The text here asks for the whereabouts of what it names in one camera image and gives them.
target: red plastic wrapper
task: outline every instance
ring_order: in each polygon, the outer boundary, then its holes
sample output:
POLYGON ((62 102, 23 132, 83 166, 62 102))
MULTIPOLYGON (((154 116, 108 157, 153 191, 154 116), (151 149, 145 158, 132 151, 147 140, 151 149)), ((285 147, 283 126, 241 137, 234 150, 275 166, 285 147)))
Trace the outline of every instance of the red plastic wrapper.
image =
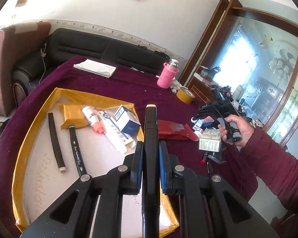
POLYGON ((186 124, 179 124, 171 121, 158 120, 160 140, 192 140, 198 137, 193 130, 186 124))

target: purple tablecloth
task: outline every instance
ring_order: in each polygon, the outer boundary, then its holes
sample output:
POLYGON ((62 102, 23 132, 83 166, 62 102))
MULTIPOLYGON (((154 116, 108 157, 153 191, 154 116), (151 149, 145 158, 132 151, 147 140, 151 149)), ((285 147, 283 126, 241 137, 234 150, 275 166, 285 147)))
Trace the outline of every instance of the purple tablecloth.
MULTIPOLYGON (((123 66, 118 66, 109 79, 73 68, 73 64, 84 60, 83 57, 74 57, 50 74, 17 109, 0 137, 0 219, 14 237, 20 236, 15 226, 11 195, 16 159, 31 123, 54 88, 84 91, 134 103, 142 126, 147 104, 157 105, 160 120, 193 125, 190 119, 197 114, 197 101, 185 104, 169 89, 160 88, 155 76, 123 66)), ((170 140, 167 141, 167 148, 169 153, 178 157, 182 165, 197 174, 207 175, 206 165, 199 163, 203 154, 197 142, 170 140)), ((213 172, 221 175, 249 200, 257 189, 254 173, 234 151, 226 149, 223 158, 227 163, 212 163, 213 172)), ((180 237, 179 228, 168 237, 180 237)))

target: black leather sofa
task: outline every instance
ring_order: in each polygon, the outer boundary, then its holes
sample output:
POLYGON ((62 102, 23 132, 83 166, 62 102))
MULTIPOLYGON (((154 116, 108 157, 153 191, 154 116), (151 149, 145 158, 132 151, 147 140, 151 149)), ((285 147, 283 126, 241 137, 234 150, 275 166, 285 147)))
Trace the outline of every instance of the black leather sofa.
MULTIPOLYGON (((43 79, 76 55, 115 67, 134 67, 155 75, 160 75, 163 64, 170 59, 165 53, 154 52, 146 47, 65 28, 55 30, 48 37, 45 53, 46 71, 43 79)), ((12 80, 17 107, 37 87, 44 70, 40 51, 29 54, 15 64, 12 80)))

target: metal screw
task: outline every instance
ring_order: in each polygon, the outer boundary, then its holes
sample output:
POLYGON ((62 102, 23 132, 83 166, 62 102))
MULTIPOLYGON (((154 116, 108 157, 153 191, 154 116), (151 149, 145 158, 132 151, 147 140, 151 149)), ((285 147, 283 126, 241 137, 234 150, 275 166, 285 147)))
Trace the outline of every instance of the metal screw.
POLYGON ((90 175, 82 175, 81 176, 81 181, 88 181, 91 178, 90 175))
POLYGON ((127 170, 128 170, 128 167, 125 166, 125 165, 122 165, 122 166, 119 166, 119 167, 118 167, 118 171, 120 171, 120 172, 125 172, 125 171, 127 171, 127 170))
POLYGON ((218 175, 214 175, 212 176, 212 181, 213 182, 220 182, 222 180, 222 178, 218 175))
POLYGON ((176 170, 177 172, 182 172, 182 171, 184 170, 184 166, 182 166, 182 165, 177 165, 177 166, 175 166, 175 170, 176 170))

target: gray handle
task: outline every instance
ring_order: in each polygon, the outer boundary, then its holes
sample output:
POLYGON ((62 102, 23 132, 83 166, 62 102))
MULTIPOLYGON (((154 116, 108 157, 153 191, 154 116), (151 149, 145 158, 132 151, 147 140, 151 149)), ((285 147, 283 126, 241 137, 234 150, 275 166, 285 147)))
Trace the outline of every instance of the gray handle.
MULTIPOLYGON (((218 122, 222 125, 222 126, 225 126, 225 122, 222 118, 217 118, 218 122)), ((237 124, 236 122, 230 122, 228 123, 231 127, 233 127, 234 129, 237 129, 238 130, 238 127, 237 127, 237 124)), ((242 136, 240 134, 240 132, 234 132, 233 133, 233 137, 231 137, 230 133, 229 133, 229 130, 227 131, 227 140, 230 142, 230 143, 233 143, 233 139, 234 141, 241 141, 242 140, 242 136)))

